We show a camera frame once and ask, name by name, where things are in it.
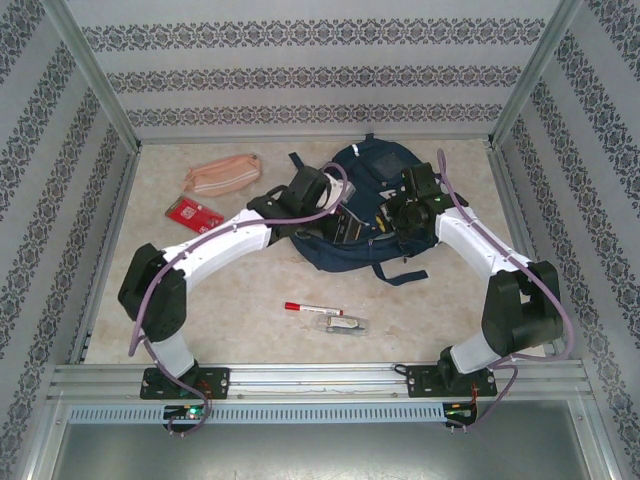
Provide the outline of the navy blue backpack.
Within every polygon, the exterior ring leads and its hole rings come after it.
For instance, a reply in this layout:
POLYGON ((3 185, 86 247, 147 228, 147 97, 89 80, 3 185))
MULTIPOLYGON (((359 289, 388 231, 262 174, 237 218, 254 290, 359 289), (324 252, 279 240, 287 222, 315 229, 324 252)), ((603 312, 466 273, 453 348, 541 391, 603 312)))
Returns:
POLYGON ((403 243, 396 235, 382 234, 376 223, 379 205, 403 187, 403 170, 424 164, 405 146, 369 134, 359 143, 339 151, 332 161, 346 172, 355 186, 353 196, 335 214, 348 212, 362 222, 359 239, 334 244, 324 238, 324 218, 309 223, 291 241, 297 251, 317 269, 341 273, 370 267, 378 279, 392 285, 424 280, 424 270, 387 277, 382 264, 393 259, 407 260, 428 249, 420 244, 403 243))

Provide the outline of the pink striped pencil case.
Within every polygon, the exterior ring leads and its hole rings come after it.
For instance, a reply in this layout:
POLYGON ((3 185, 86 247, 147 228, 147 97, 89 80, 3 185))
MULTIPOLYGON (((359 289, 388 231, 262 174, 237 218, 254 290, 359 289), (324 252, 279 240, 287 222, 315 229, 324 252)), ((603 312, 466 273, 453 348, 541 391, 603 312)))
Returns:
POLYGON ((182 190, 204 197, 217 197, 243 189, 262 174, 254 154, 234 155, 188 169, 182 190))

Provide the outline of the red marker pen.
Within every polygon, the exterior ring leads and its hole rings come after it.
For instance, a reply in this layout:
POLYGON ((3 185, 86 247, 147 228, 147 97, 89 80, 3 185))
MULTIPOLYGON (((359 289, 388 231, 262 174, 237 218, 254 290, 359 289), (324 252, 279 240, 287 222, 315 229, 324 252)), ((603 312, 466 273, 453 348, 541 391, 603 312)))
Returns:
POLYGON ((285 302, 284 308, 288 311, 304 311, 324 315, 343 315, 344 311, 339 308, 322 307, 315 305, 299 304, 295 302, 285 302))

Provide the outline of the clear plastic supplies pouch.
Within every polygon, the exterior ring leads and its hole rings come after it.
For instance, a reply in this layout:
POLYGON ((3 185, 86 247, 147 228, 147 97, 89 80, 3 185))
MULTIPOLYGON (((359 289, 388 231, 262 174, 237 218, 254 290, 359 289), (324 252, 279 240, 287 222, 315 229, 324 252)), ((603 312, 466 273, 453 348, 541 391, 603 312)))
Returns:
POLYGON ((313 326, 319 331, 334 335, 366 336, 370 332, 367 320, 346 315, 317 315, 313 326))

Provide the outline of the red book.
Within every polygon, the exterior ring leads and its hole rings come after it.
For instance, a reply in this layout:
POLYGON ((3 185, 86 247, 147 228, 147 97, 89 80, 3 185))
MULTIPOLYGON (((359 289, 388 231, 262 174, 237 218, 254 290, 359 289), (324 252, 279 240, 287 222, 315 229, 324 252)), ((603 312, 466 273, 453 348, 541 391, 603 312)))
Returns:
POLYGON ((224 216, 186 196, 180 196, 166 211, 170 220, 202 234, 224 222, 224 216))

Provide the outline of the grey metal panel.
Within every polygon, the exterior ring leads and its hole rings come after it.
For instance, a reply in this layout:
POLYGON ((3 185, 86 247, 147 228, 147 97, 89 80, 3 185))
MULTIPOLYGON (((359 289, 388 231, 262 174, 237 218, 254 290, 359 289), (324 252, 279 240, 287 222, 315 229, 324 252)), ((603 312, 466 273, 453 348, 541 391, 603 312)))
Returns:
POLYGON ((157 426, 72 425, 52 480, 591 480, 567 435, 532 445, 429 424, 223 425, 173 439, 157 426))

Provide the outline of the aluminium table edge rail long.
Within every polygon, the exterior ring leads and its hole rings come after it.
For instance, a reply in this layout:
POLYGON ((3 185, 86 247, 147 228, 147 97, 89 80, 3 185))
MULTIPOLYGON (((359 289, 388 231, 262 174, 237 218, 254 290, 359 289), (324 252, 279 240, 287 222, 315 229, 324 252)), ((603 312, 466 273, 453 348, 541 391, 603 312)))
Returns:
MULTIPOLYGON (((526 228, 525 217, 521 211, 515 187, 509 176, 502 152, 491 145, 487 147, 486 152, 511 235, 513 248, 532 260, 538 260, 539 256, 526 228)), ((563 333, 558 339, 550 343, 550 345, 553 346, 554 354, 549 356, 547 354, 549 348, 545 347, 546 357, 544 359, 535 357, 534 361, 556 362, 569 359, 574 346, 573 325, 566 313, 560 313, 560 316, 563 333)))
POLYGON ((129 156, 121 172, 116 196, 113 199, 108 222, 101 237, 101 249, 96 257, 94 270, 79 312, 71 348, 64 361, 65 364, 77 365, 83 363, 86 358, 87 343, 90 342, 99 312, 141 153, 142 148, 139 147, 135 153, 129 156))

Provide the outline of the aluminium table edge rail short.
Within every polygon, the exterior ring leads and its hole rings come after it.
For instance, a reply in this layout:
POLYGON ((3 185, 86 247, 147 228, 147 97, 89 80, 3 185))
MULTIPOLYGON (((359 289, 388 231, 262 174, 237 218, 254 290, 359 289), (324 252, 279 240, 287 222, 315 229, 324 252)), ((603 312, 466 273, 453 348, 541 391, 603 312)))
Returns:
MULTIPOLYGON (((388 141, 462 141, 482 140, 489 143, 489 134, 474 133, 409 133, 374 135, 375 138, 388 141)), ((355 143, 365 139, 365 134, 296 134, 296 135, 251 135, 251 136, 200 136, 200 137, 157 137, 140 140, 141 146, 147 145, 198 145, 198 144, 240 144, 240 143, 295 143, 295 142, 347 142, 355 143)))

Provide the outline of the aluminium mounting rail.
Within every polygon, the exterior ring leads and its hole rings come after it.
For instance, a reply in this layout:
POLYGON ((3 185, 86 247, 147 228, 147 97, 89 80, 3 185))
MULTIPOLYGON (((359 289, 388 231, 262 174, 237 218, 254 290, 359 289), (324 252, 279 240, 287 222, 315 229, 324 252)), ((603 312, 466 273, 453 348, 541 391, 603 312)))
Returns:
MULTIPOLYGON (((592 399, 594 390, 583 364, 523 362, 507 400, 592 399)), ((49 402, 139 403, 146 367, 135 364, 60 365, 46 391, 49 402)), ((228 402, 354 403, 407 399, 405 378, 387 363, 235 364, 225 387, 228 402)))

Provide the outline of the aluminium corner post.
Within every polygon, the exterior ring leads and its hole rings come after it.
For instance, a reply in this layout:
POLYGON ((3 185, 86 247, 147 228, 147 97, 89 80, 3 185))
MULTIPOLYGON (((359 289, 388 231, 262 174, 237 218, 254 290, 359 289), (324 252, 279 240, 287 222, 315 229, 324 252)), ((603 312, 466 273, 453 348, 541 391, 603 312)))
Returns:
POLYGON ((127 150, 138 153, 141 141, 67 2, 65 0, 40 1, 127 150))
POLYGON ((490 148, 495 149, 504 141, 582 3, 583 0, 559 0, 556 10, 488 136, 490 148))

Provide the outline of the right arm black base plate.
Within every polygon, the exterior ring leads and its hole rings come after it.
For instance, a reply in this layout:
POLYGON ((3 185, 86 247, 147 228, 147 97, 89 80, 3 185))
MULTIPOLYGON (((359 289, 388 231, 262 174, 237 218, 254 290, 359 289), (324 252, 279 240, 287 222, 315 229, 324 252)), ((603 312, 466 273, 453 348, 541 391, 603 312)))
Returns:
POLYGON ((411 365, 406 369, 410 398, 466 398, 474 392, 479 397, 495 397, 497 386, 488 369, 460 374, 456 369, 446 373, 437 365, 411 365))

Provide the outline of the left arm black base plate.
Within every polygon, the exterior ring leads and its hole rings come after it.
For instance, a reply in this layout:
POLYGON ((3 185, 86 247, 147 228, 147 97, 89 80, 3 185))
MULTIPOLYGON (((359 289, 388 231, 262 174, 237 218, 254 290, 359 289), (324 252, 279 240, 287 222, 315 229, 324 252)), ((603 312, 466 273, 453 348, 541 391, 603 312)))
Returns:
MULTIPOLYGON (((222 400, 228 395, 230 370, 221 367, 201 367, 194 365, 180 380, 204 394, 208 399, 222 400)), ((197 399, 194 393, 170 381, 158 368, 144 371, 140 398, 143 400, 197 399)))

